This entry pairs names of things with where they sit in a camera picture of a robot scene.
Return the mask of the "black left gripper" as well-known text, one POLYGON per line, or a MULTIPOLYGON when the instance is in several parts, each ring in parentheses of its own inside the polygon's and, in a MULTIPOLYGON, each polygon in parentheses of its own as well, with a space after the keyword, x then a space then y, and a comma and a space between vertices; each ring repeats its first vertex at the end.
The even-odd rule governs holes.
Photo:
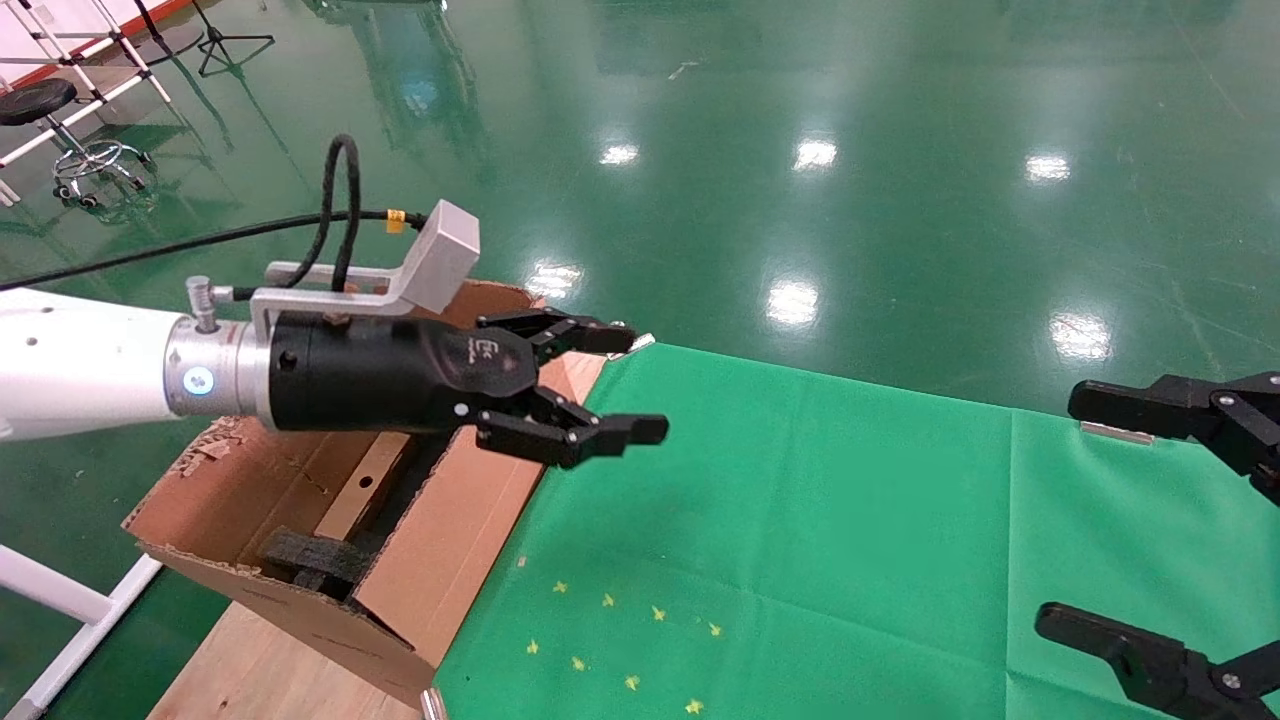
POLYGON ((609 356, 637 341, 626 324, 530 307, 465 331, 419 316, 333 325, 284 313, 271 333, 268 409, 279 430, 428 433, 475 423, 479 448, 548 468, 618 457, 666 441, 660 414, 595 414, 538 386, 568 352, 609 356))

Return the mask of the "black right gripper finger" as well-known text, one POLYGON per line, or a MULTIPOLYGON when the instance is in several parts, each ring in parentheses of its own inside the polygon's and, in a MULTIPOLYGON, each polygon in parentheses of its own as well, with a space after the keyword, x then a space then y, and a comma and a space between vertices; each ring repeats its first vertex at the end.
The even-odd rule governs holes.
POLYGON ((1065 603, 1043 603, 1037 634, 1105 661, 1134 703, 1175 719, 1276 719, 1265 698, 1279 688, 1276 641, 1215 664, 1167 635, 1065 603))
POLYGON ((1279 505, 1279 375, 1162 375, 1146 388, 1082 380, 1069 416, 1165 439, 1193 439, 1279 505))

